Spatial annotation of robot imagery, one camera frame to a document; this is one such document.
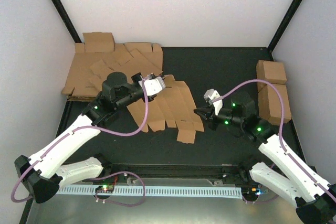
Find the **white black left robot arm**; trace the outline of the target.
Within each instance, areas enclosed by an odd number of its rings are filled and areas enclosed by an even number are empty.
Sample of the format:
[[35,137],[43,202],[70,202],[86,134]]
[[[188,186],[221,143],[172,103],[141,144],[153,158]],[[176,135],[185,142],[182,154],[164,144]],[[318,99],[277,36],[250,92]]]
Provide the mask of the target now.
[[[109,74],[102,83],[102,90],[71,126],[37,153],[16,158],[14,165],[19,179],[11,193],[13,202],[20,202],[15,198],[19,184],[23,184],[28,190],[27,200],[34,199],[36,203],[41,204],[67,185],[85,179],[106,182],[112,177],[112,167],[100,161],[97,156],[70,165],[63,163],[101,132],[128,137],[138,134],[144,128],[149,102],[165,88],[165,83],[161,76],[153,73],[147,77],[137,73],[131,79],[132,83],[128,83],[126,75],[122,72]],[[145,115],[137,130],[120,133],[103,128],[103,125],[117,118],[119,110],[139,100],[145,103]]]

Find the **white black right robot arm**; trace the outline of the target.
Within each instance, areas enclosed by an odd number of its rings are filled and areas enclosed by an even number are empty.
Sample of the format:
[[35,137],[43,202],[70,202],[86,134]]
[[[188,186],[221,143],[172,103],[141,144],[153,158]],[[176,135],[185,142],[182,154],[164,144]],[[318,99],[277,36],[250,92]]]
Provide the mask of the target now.
[[275,192],[295,207],[303,223],[331,221],[335,217],[335,185],[320,177],[275,133],[268,121],[258,116],[248,93],[233,95],[230,108],[225,108],[219,97],[216,90],[207,90],[207,106],[195,109],[194,113],[212,130],[224,125],[241,132],[280,170],[276,172],[264,162],[257,162],[240,168],[239,179],[245,184],[255,181]]

